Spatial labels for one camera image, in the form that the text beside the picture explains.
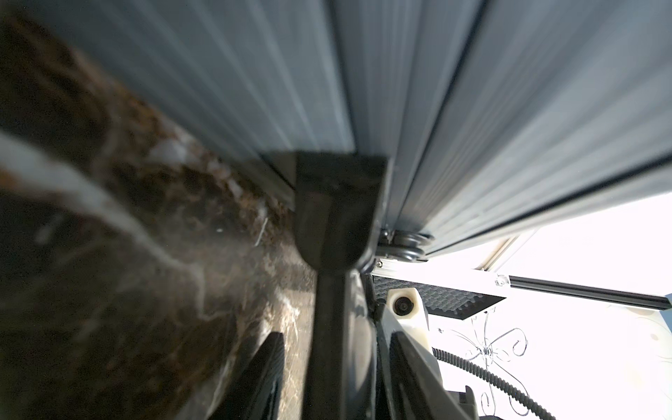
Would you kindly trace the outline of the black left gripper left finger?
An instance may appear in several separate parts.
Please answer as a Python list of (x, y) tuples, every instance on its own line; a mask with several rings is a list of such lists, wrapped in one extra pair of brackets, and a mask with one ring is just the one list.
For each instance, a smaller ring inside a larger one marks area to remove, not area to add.
[(278, 419), (284, 369), (285, 336), (271, 332), (209, 419)]

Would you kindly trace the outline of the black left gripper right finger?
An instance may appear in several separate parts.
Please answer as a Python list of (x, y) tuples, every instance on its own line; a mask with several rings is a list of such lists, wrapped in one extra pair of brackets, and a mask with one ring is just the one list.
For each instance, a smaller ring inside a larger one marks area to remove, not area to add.
[(395, 419), (470, 419), (460, 402), (446, 393), (405, 332), (392, 334), (390, 361)]

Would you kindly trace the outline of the dark grey poker case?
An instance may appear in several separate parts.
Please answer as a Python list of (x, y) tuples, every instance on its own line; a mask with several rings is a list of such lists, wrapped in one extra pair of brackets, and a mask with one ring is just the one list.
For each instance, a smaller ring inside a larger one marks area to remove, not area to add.
[(1, 415), (209, 419), (280, 332), (278, 418), (394, 418), (379, 261), (670, 188), (668, 1), (4, 1)]

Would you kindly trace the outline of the silver aluminium poker case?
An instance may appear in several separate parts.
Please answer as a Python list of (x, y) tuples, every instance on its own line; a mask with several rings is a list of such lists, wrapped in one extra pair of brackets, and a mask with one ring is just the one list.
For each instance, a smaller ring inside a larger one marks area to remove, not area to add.
[(450, 268), (439, 262), (381, 260), (373, 269), (378, 299), (393, 289), (415, 288), (430, 315), (468, 320), (510, 295), (506, 276), (476, 269)]

